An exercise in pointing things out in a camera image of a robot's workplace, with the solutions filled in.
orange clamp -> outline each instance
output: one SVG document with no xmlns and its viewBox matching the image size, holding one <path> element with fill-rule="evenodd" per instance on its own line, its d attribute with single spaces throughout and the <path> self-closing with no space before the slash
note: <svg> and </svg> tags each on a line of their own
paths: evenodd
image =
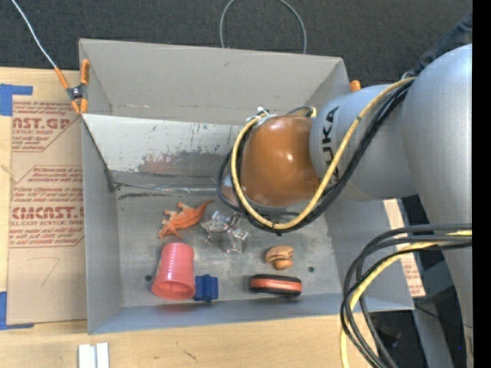
<svg viewBox="0 0 491 368">
<path fill-rule="evenodd" d="M 71 106 L 78 113 L 86 113 L 88 109 L 88 101 L 86 98 L 86 87 L 89 84 L 89 70 L 91 68 L 91 63 L 89 63 L 88 59 L 84 59 L 82 61 L 81 67 L 81 83 L 77 87 L 70 87 L 68 85 L 67 79 L 61 72 L 61 70 L 56 67 L 54 72 L 58 76 L 58 79 L 61 83 L 61 86 L 68 92 L 69 97 L 71 98 Z"/>
</svg>

red cup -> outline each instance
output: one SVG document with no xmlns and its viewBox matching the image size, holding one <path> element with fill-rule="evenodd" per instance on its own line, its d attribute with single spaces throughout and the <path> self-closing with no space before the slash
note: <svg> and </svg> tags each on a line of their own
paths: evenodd
<svg viewBox="0 0 491 368">
<path fill-rule="evenodd" d="M 196 294 L 194 250 L 182 242 L 163 246 L 152 292 L 168 300 L 186 300 Z"/>
</svg>

orange toy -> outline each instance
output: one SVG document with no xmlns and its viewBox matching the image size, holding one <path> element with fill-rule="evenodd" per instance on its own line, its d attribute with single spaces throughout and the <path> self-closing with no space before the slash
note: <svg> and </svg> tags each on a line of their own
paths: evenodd
<svg viewBox="0 0 491 368">
<path fill-rule="evenodd" d="M 207 205 L 211 202 L 213 202 L 213 200 L 208 200 L 197 209 L 179 202 L 177 203 L 177 207 L 182 209 L 181 212 L 174 212 L 170 210 L 164 211 L 163 213 L 168 215 L 169 218 L 162 221 L 163 227 L 159 230 L 159 237 L 164 238 L 167 235 L 175 235 L 182 238 L 177 229 L 185 229 L 197 224 L 203 217 Z"/>
</svg>

cardboard sheet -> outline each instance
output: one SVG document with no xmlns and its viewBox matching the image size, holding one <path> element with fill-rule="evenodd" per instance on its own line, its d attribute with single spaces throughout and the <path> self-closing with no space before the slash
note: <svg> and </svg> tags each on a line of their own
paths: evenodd
<svg viewBox="0 0 491 368">
<path fill-rule="evenodd" d="M 81 119 L 52 70 L 0 68 L 0 83 L 33 87 L 13 98 L 7 323 L 84 319 Z"/>
</svg>

yellow cable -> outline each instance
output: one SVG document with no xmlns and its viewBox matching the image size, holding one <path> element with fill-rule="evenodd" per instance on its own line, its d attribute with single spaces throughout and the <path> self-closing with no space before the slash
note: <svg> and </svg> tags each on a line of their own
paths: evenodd
<svg viewBox="0 0 491 368">
<path fill-rule="evenodd" d="M 349 130 L 346 132 L 344 135 L 343 140 L 341 141 L 341 144 L 339 145 L 338 151 L 334 155 L 334 158 L 332 159 L 331 165 L 329 165 L 328 170 L 324 174 L 324 178 L 321 181 L 321 184 L 317 188 L 317 191 L 315 192 L 314 196 L 312 197 L 311 201 L 307 204 L 307 206 L 304 208 L 304 210 L 297 215 L 294 219 L 292 219 L 289 222 L 282 223 L 282 224 L 275 224 L 268 219 L 262 217 L 254 208 L 249 204 L 246 196 L 244 195 L 244 192 L 242 191 L 242 187 L 240 186 L 239 183 L 239 177 L 237 174 L 237 168 L 236 168 L 236 160 L 237 160 L 237 153 L 239 151 L 239 145 L 241 143 L 242 138 L 244 135 L 251 129 L 255 123 L 261 119 L 261 116 L 256 116 L 254 117 L 247 125 L 242 128 L 241 132 L 237 136 L 236 142 L 232 148 L 232 158 L 230 161 L 230 172 L 232 175 L 232 183 L 234 185 L 234 188 L 237 192 L 237 196 L 239 197 L 239 201 L 242 203 L 242 205 L 245 207 L 247 212 L 259 223 L 268 226 L 269 228 L 273 228 L 276 230 L 285 230 L 288 228 L 291 228 L 298 223 L 300 223 L 311 211 L 312 209 L 317 205 L 318 200 L 321 198 L 322 194 L 324 193 L 325 188 L 328 186 L 329 181 L 331 180 L 332 175 L 334 174 L 334 171 L 336 170 L 336 167 L 339 164 L 339 161 L 341 160 L 341 157 L 348 146 L 348 142 L 351 139 L 351 137 L 354 134 L 354 131 L 357 129 L 358 124 L 361 122 L 361 120 L 370 112 L 370 110 L 375 107 L 380 100 L 385 97 L 387 94 L 389 94 L 392 90 L 397 89 L 400 86 L 403 86 L 407 82 L 413 81 L 415 78 L 414 77 L 409 77 L 407 79 L 399 80 L 398 82 L 390 85 L 389 87 L 386 87 L 384 90 L 382 90 L 372 101 L 370 101 L 367 106 L 364 107 L 364 109 L 357 115 L 356 119 L 354 122 L 351 124 Z"/>
<path fill-rule="evenodd" d="M 370 285 L 373 280 L 380 275 L 380 273 L 385 270 L 387 267 L 392 265 L 397 259 L 399 259 L 401 256 L 404 256 L 406 254 L 405 251 L 410 250 L 410 249 L 423 249 L 430 247 L 432 245 L 436 245 L 437 241 L 435 242 L 416 242 L 411 245 L 408 245 L 407 247 L 404 247 L 399 251 L 394 256 L 391 256 L 390 258 L 387 258 L 385 261 L 382 261 L 378 267 L 368 276 L 366 277 L 363 282 L 358 285 L 358 287 L 354 290 L 353 294 L 351 295 L 350 298 L 350 308 L 351 310 L 354 309 L 354 306 L 360 299 L 361 295 L 364 293 L 364 291 L 367 289 L 368 285 Z M 347 335 L 346 333 L 342 330 L 341 331 L 341 362 L 343 364 L 343 368 L 349 368 L 349 362 L 348 362 L 348 348 L 347 348 Z"/>
</svg>

